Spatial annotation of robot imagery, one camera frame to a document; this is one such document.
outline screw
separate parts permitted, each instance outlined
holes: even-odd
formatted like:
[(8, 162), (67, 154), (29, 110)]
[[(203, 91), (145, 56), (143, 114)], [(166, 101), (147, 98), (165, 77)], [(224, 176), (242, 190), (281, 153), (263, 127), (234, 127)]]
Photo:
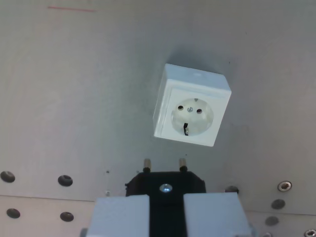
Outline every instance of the screw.
[(316, 230), (308, 230), (304, 234), (305, 237), (315, 237), (316, 236)]
[(163, 184), (160, 186), (160, 191), (162, 191), (163, 193), (168, 193), (172, 191), (172, 186), (170, 184)]
[(292, 188), (291, 182), (283, 181), (278, 184), (277, 189), (281, 192), (289, 191)]

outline bolt head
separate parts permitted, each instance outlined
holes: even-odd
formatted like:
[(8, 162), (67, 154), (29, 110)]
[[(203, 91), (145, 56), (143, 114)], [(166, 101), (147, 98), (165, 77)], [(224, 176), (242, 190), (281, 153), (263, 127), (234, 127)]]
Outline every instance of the bolt head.
[(163, 184), (160, 186), (160, 191), (162, 191), (163, 193), (169, 193), (172, 191), (172, 186), (170, 184)]

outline countersunk screw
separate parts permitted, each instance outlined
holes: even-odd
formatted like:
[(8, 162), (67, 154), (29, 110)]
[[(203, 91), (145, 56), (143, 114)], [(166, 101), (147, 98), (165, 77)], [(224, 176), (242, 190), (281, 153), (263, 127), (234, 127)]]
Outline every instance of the countersunk screw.
[(315, 237), (316, 236), (316, 230), (308, 230), (304, 234), (305, 237)]
[(291, 182), (283, 181), (278, 184), (277, 189), (281, 192), (289, 191), (292, 188)]

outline gray metal surface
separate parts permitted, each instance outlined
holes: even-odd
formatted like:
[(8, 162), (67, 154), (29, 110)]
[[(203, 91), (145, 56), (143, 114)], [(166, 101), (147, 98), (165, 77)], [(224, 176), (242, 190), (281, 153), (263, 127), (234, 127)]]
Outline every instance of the gray metal surface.
[[(16, 180), (0, 195), (123, 195), (145, 158), (153, 171), (186, 158), (246, 210), (281, 198), (277, 212), (316, 214), (315, 22), (311, 0), (1, 1), (0, 172)], [(226, 76), (213, 148), (153, 137), (166, 62)]]
[[(0, 236), (85, 237), (94, 205), (91, 201), (0, 196)], [(9, 218), (5, 213), (8, 208), (19, 210), (20, 218)], [(60, 219), (59, 215), (65, 211), (74, 215), (73, 221)], [(260, 212), (246, 212), (246, 215), (259, 237), (267, 232), (273, 237), (304, 237), (305, 231), (316, 229), (316, 217), (312, 215)], [(265, 225), (265, 220), (270, 216), (277, 217), (279, 223)]]

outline metal pin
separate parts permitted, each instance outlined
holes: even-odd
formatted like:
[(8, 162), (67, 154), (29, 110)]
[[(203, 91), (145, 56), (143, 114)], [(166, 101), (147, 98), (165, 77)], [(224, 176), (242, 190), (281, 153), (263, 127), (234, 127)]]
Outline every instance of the metal pin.
[(151, 169), (152, 169), (152, 162), (150, 161), (150, 159), (148, 158), (144, 159), (143, 172), (150, 172)]
[(180, 158), (179, 159), (179, 166), (180, 166), (180, 171), (188, 171), (186, 159)]

